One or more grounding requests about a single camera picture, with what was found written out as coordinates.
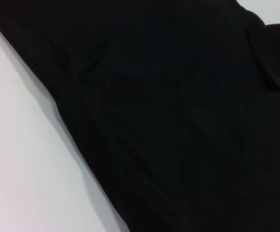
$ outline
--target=white surface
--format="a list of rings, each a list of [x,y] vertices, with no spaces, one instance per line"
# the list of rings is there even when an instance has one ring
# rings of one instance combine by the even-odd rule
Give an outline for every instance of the white surface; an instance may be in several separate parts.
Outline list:
[[[246,10],[257,14],[264,23],[280,24],[280,0],[237,0]]]
[[[0,35],[0,232],[105,231],[126,226],[54,100]]]

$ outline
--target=white background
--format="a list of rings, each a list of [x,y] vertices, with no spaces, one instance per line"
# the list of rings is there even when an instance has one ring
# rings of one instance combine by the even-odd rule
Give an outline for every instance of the white background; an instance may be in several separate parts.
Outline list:
[[[280,23],[280,0],[239,3]],[[50,94],[0,35],[0,232],[120,231]]]

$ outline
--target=black shirt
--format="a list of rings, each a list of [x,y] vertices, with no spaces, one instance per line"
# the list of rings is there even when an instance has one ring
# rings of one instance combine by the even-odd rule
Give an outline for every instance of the black shirt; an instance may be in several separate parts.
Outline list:
[[[280,24],[234,0],[0,0],[131,232],[280,232]]]

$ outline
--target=black garment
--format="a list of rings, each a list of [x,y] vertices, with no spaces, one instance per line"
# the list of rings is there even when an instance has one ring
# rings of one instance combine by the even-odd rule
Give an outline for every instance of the black garment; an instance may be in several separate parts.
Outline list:
[[[0,0],[131,232],[280,232],[280,25],[234,0]]]

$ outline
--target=black fabric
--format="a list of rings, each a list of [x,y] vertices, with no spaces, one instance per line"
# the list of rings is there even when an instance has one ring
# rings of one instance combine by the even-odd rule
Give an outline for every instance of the black fabric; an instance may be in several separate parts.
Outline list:
[[[0,0],[131,232],[280,232],[280,24],[234,0]]]

